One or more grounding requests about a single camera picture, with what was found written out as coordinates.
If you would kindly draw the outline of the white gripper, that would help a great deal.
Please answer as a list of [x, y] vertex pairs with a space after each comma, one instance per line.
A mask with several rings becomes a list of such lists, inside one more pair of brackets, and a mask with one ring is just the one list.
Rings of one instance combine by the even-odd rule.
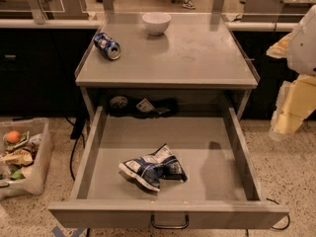
[[299, 75], [293, 82], [284, 81], [276, 98], [269, 136], [282, 141], [295, 134], [316, 110], [316, 5], [266, 55], [286, 58], [290, 69]]

